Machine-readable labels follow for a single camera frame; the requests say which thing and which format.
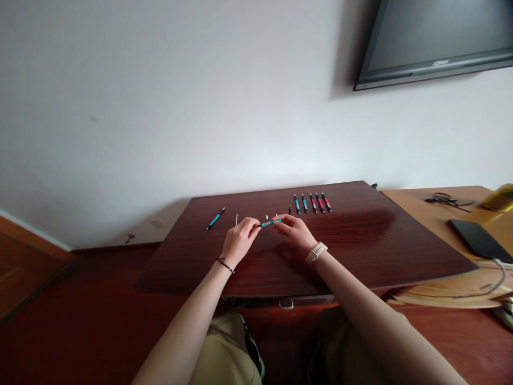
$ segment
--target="red pen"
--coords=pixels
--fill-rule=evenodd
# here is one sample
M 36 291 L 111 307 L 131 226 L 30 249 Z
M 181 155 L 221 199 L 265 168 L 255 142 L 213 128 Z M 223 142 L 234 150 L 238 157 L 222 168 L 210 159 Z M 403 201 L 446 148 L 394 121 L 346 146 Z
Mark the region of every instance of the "red pen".
M 323 192 L 321 193 L 321 195 L 322 195 L 322 198 L 324 199 L 324 203 L 326 204 L 326 208 L 328 209 L 329 212 L 332 212 L 333 210 L 331 209 L 331 206 L 330 206 L 330 203 L 328 202 L 328 199 L 326 198 L 326 196 L 324 195 Z
M 312 201 L 312 207 L 314 208 L 314 213 L 317 215 L 317 206 L 315 205 L 314 197 L 310 194 L 310 200 Z
M 326 214 L 326 212 L 324 211 L 324 206 L 322 205 L 322 201 L 321 199 L 319 198 L 319 194 L 318 193 L 315 193 L 315 197 L 317 198 L 317 201 L 319 202 L 319 209 L 321 209 L 321 212 L 323 214 Z

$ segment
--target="white watch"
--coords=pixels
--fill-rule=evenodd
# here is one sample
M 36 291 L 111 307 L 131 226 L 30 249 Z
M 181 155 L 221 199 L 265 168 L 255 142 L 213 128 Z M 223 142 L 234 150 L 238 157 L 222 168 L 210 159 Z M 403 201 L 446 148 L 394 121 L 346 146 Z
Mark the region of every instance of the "white watch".
M 319 255 L 324 251 L 327 250 L 328 246 L 326 246 L 324 243 L 319 242 L 316 247 L 310 250 L 308 253 L 308 256 L 306 257 L 306 262 L 308 262 L 309 265 L 311 265 L 313 262 L 317 261 L 319 258 Z

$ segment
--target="drawer handle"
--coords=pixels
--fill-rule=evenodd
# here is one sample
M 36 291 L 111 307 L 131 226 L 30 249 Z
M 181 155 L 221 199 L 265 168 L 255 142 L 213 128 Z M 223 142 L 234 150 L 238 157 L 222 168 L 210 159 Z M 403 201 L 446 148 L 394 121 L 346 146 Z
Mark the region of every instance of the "drawer handle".
M 294 308 L 294 301 L 290 300 L 290 303 L 291 303 L 290 306 L 283 307 L 282 306 L 282 302 L 278 301 L 279 308 L 282 309 L 282 310 L 292 310 Z

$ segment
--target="black television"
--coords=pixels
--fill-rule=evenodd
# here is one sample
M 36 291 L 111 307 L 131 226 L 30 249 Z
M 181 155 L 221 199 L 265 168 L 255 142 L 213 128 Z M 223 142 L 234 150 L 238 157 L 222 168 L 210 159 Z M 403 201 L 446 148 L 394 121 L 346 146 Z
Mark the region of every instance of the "black television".
M 382 0 L 353 90 L 510 66 L 513 0 Z

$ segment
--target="dark wooden tabletop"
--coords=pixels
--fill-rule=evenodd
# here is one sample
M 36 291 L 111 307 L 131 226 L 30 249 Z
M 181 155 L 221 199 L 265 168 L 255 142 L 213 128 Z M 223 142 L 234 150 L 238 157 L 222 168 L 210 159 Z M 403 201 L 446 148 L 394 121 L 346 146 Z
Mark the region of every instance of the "dark wooden tabletop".
M 326 194 L 333 212 L 315 215 L 308 197 Z M 403 287 L 466 273 L 471 261 L 363 181 L 193 198 L 148 262 L 136 289 L 191 294 L 223 247 L 226 232 L 244 217 L 260 222 L 286 213 L 293 195 L 305 195 L 301 219 L 318 241 L 371 289 Z M 209 231 L 208 224 L 226 207 Z M 330 291 L 305 255 L 263 228 L 229 279 L 223 295 L 269 298 L 325 295 Z

